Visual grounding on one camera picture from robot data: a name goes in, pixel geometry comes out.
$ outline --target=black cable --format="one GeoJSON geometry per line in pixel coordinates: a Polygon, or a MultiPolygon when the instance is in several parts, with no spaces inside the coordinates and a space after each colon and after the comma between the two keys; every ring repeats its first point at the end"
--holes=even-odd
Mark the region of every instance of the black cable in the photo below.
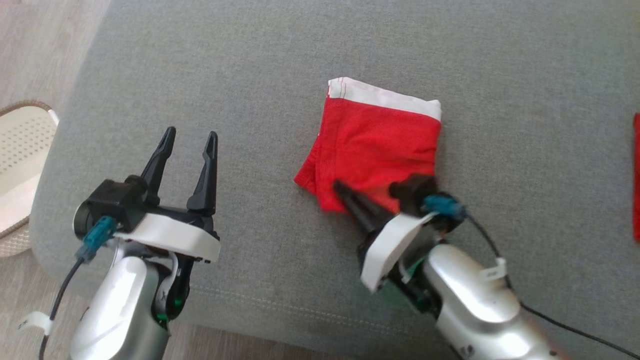
{"type": "MultiPolygon", "coordinates": [[[[62,302],[62,296],[65,294],[65,290],[67,290],[67,286],[69,285],[71,278],[76,274],[76,271],[78,270],[80,265],[82,265],[83,263],[84,263],[84,260],[78,259],[74,267],[72,267],[71,270],[69,270],[69,274],[67,274],[67,277],[65,278],[65,280],[62,282],[62,285],[60,286],[60,290],[58,290],[58,296],[56,297],[56,301],[54,301],[53,307],[51,308],[51,315],[49,316],[49,319],[51,321],[56,319],[56,314],[58,313],[60,302],[62,302]]],[[[42,342],[40,344],[40,355],[38,357],[40,360],[44,360],[44,350],[45,348],[47,348],[48,341],[49,341],[49,335],[45,335],[42,338],[42,342]]]]}
{"type": "MultiPolygon", "coordinates": [[[[491,236],[489,236],[489,234],[486,232],[484,227],[482,227],[482,225],[480,225],[480,223],[473,216],[471,216],[470,213],[466,212],[466,216],[467,216],[467,220],[469,220],[469,222],[471,222],[471,224],[480,232],[482,237],[489,244],[489,247],[491,247],[491,250],[493,251],[493,254],[495,255],[495,257],[496,258],[501,258],[502,255],[500,254],[500,251],[498,250],[498,246],[496,246],[496,244],[493,242],[493,240],[491,239],[491,236]]],[[[504,280],[507,283],[507,287],[513,290],[513,287],[511,285],[511,279],[509,279],[509,275],[508,274],[505,275],[504,280]]],[[[576,328],[570,327],[569,325],[565,325],[565,324],[563,324],[563,323],[561,323],[561,322],[559,322],[557,320],[554,320],[554,319],[550,318],[547,315],[544,315],[543,313],[540,313],[537,310],[534,310],[534,309],[530,308],[529,306],[525,305],[523,302],[520,302],[520,306],[522,306],[523,309],[525,309],[526,311],[532,313],[533,315],[536,315],[537,317],[539,317],[539,318],[541,318],[543,320],[546,320],[547,322],[549,322],[549,323],[551,323],[551,324],[553,324],[555,326],[558,326],[558,327],[560,327],[560,328],[562,328],[564,330],[571,331],[571,332],[573,332],[575,334],[578,334],[580,336],[583,336],[583,337],[585,337],[587,339],[591,339],[593,341],[597,341],[597,342],[599,342],[599,343],[601,343],[603,345],[606,345],[606,346],[608,346],[610,348],[613,348],[613,349],[615,349],[617,351],[620,351],[620,352],[622,352],[622,353],[624,353],[624,354],[626,354],[626,355],[628,355],[630,357],[633,357],[634,359],[640,359],[640,355],[634,354],[633,352],[631,352],[631,351],[629,351],[629,350],[627,350],[627,349],[625,349],[623,347],[620,347],[620,346],[618,346],[618,345],[616,345],[614,343],[610,343],[607,340],[601,339],[601,338],[599,338],[597,336],[593,336],[593,335],[588,334],[588,333],[586,333],[584,331],[580,331],[580,330],[578,330],[576,328]]]]}

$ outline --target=red and white fabric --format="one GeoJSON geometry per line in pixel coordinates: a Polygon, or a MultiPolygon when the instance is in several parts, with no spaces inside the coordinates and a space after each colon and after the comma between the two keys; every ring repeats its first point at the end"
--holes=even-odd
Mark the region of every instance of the red and white fabric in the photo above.
{"type": "Polygon", "coordinates": [[[387,188],[414,173],[434,174],[440,116],[437,100],[329,80],[320,132],[294,180],[325,211],[344,211],[333,193],[336,179],[397,211],[387,188]]]}

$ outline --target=stitched seam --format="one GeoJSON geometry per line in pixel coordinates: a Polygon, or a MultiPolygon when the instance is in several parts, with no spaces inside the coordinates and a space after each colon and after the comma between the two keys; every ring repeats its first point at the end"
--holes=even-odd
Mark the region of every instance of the stitched seam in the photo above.
{"type": "Polygon", "coordinates": [[[352,322],[352,323],[360,323],[362,325],[368,325],[369,327],[374,327],[374,328],[379,328],[379,329],[386,329],[386,330],[394,332],[394,333],[402,333],[402,334],[409,334],[409,335],[413,334],[412,332],[409,332],[407,330],[398,329],[398,328],[395,328],[395,327],[390,327],[390,326],[385,326],[385,325],[380,325],[380,324],[368,322],[368,321],[365,321],[365,320],[357,320],[357,319],[354,319],[354,318],[348,318],[346,316],[330,314],[330,313],[324,313],[322,311],[306,309],[304,307],[298,307],[298,306],[294,306],[294,305],[280,304],[280,303],[273,302],[273,301],[270,301],[270,300],[250,297],[250,296],[247,296],[247,295],[233,293],[231,291],[225,291],[225,290],[220,290],[220,289],[215,289],[215,288],[209,288],[207,286],[194,285],[191,288],[205,289],[205,290],[208,290],[208,291],[203,291],[203,292],[204,293],[209,293],[209,294],[211,294],[210,291],[215,291],[216,293],[225,293],[225,294],[229,294],[229,295],[232,295],[232,296],[235,296],[235,297],[241,297],[243,299],[251,300],[253,302],[263,302],[263,303],[266,303],[266,304],[269,304],[269,305],[272,305],[272,306],[280,306],[280,307],[286,307],[286,308],[289,308],[289,309],[297,310],[297,311],[299,311],[301,313],[303,313],[303,312],[314,313],[314,314],[318,314],[318,315],[321,315],[321,316],[325,316],[327,318],[336,318],[336,319],[340,319],[340,320],[348,321],[348,322],[352,322]]]}
{"type": "MultiPolygon", "coordinates": [[[[258,306],[261,307],[263,309],[268,309],[268,310],[272,310],[272,311],[277,311],[277,312],[281,312],[281,313],[289,313],[292,315],[301,315],[304,316],[306,318],[312,318],[312,319],[316,319],[316,320],[320,320],[320,321],[324,321],[324,322],[330,322],[330,323],[337,323],[339,325],[345,325],[348,327],[353,327],[356,329],[364,329],[364,330],[368,330],[368,331],[372,331],[372,332],[377,332],[379,334],[382,335],[398,335],[398,333],[396,332],[389,332],[389,331],[384,331],[382,329],[373,329],[373,328],[369,328],[369,327],[362,327],[359,326],[357,324],[354,323],[349,323],[349,322],[342,322],[342,321],[338,321],[338,320],[334,320],[334,319],[329,319],[326,317],[322,317],[322,316],[316,316],[316,315],[312,315],[312,314],[305,314],[305,313],[297,313],[291,310],[286,310],[286,309],[282,309],[282,308],[278,308],[278,307],[274,307],[274,306],[268,306],[268,305],[264,305],[264,304],[256,304],[255,302],[252,301],[246,301],[246,300],[238,300],[238,299],[234,299],[234,297],[228,296],[228,295],[223,295],[223,294],[213,294],[213,293],[209,293],[207,291],[202,291],[202,290],[195,290],[195,292],[199,292],[202,293],[204,295],[207,295],[209,297],[216,297],[216,298],[221,298],[221,299],[225,299],[233,304],[240,302],[242,304],[247,304],[247,305],[251,305],[251,306],[258,306]]],[[[401,337],[402,342],[403,343],[407,343],[408,342],[408,337],[406,336],[402,336],[401,337]]]]}

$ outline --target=wooden floor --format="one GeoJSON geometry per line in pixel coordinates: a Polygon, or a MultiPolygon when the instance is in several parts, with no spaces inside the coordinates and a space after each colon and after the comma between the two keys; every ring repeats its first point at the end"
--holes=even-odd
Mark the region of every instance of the wooden floor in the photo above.
{"type": "MultiPolygon", "coordinates": [[[[109,0],[0,0],[0,108],[36,99],[58,113],[76,80],[109,0]]],[[[36,359],[42,332],[15,332],[31,311],[48,313],[59,283],[31,251],[0,258],[0,359],[36,359]]],[[[68,293],[49,339],[46,360],[68,358],[68,345],[88,299],[68,293]]],[[[164,359],[345,359],[267,340],[171,323],[164,359]]]]}

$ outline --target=sofa cushion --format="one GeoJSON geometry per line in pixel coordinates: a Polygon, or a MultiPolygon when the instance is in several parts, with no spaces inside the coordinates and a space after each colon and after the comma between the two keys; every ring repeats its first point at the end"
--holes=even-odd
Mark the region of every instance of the sofa cushion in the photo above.
{"type": "MultiPolygon", "coordinates": [[[[440,183],[494,236],[521,298],[638,352],[635,14],[635,0],[113,0],[42,174],[35,254],[61,279],[77,205],[139,174],[167,126],[160,197],[184,206],[215,130],[221,256],[194,267],[181,320],[368,359],[454,359],[434,319],[391,287],[368,293],[355,226],[293,183],[327,80],[349,76],[439,99],[440,183]]],[[[452,242],[492,263],[470,226],[452,242]]],[[[93,295],[110,262],[104,250],[84,266],[76,291],[93,295]]],[[[619,358],[547,329],[577,359],[619,358]]]]}

